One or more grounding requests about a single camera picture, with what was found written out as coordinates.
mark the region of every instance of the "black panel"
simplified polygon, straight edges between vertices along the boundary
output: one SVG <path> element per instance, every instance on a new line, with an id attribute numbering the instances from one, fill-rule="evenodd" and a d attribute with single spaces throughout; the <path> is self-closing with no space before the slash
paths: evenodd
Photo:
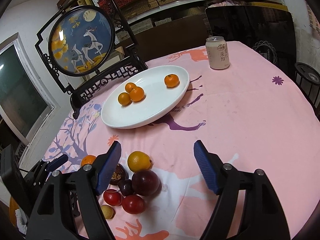
<path id="1" fill-rule="evenodd" d="M 294 79 L 296 38 L 290 12 L 239 5 L 205 10 L 213 36 L 240 41 Z"/>

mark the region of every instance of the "metal screw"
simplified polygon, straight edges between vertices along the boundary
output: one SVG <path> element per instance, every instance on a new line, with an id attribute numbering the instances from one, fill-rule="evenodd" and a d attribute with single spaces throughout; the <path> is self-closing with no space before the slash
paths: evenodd
<path id="1" fill-rule="evenodd" d="M 262 169 L 257 169 L 256 173 L 260 176 L 264 175 L 264 171 Z"/>
<path id="2" fill-rule="evenodd" d="M 224 168 L 225 170 L 227 170 L 227 171 L 230 171 L 230 170 L 232 169 L 232 165 L 229 164 L 229 163 L 225 163 L 225 164 L 223 165 L 223 168 Z"/>
<path id="3" fill-rule="evenodd" d="M 60 174 L 60 171 L 55 170 L 52 172 L 52 176 L 57 177 Z"/>
<path id="4" fill-rule="evenodd" d="M 89 170 L 91 170 L 91 168 L 92 168 L 91 164 L 86 164 L 85 166 L 83 166 L 83 169 L 85 171 L 89 171 Z"/>

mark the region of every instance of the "blue gripper pad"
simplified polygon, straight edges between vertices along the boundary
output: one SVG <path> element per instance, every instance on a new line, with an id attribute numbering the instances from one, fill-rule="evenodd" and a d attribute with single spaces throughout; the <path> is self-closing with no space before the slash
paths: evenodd
<path id="1" fill-rule="evenodd" d="M 223 188 L 218 180 L 222 161 L 218 155 L 209 153 L 200 140 L 195 142 L 193 152 L 208 188 L 219 195 Z"/>
<path id="2" fill-rule="evenodd" d="M 95 191 L 101 195 L 108 187 L 121 157 L 121 144 L 114 141 L 106 154 L 98 155 L 92 166 L 97 172 Z"/>
<path id="3" fill-rule="evenodd" d="M 54 170 L 58 169 L 60 166 L 65 164 L 68 161 L 69 157 L 66 154 L 61 155 L 59 158 L 54 159 L 50 162 L 46 168 L 47 172 L 53 172 Z"/>

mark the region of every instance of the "purple flower print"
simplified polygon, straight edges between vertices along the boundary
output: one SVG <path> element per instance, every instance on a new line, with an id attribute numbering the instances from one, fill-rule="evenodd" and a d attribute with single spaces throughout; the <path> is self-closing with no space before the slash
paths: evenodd
<path id="1" fill-rule="evenodd" d="M 279 76 L 273 77 L 273 80 L 272 80 L 272 82 L 274 82 L 276 85 L 282 85 L 283 81 L 284 80 Z"/>

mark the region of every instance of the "orange deer print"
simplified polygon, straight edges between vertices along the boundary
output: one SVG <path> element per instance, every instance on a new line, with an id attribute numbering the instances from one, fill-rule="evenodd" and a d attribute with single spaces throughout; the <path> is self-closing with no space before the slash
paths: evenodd
<path id="1" fill-rule="evenodd" d="M 124 239 L 127 239 L 127 240 L 164 240 L 165 238 L 167 238 L 169 236 L 169 232 L 164 231 L 164 230 L 157 232 L 157 233 L 154 233 L 154 234 L 146 234 L 145 236 L 140 236 L 140 233 L 142 230 L 142 225 L 138 219 L 136 219 L 136 223 L 138 226 L 134 226 L 134 225 L 126 222 L 126 224 L 129 227 L 137 230 L 137 233 L 135 233 L 133 230 L 131 230 L 132 235 L 130 235 L 129 229 L 127 227 L 116 228 L 117 230 L 119 230 L 127 235 L 126 238 L 121 238 L 119 236 L 115 236 L 116 240 L 124 240 Z"/>
<path id="2" fill-rule="evenodd" d="M 119 140 L 119 137 L 117 135 L 113 135 L 108 139 L 108 145 L 111 146 L 113 144 L 114 141 Z"/>
<path id="3" fill-rule="evenodd" d="M 208 60 L 208 56 L 204 54 L 205 51 L 206 51 L 206 48 L 185 50 L 182 52 L 174 53 L 173 55 L 168 57 L 168 59 L 172 59 L 172 60 L 169 60 L 169 62 L 173 62 L 176 59 L 180 58 L 181 55 L 190 54 L 191 59 L 195 62 L 198 62 L 200 60 Z"/>

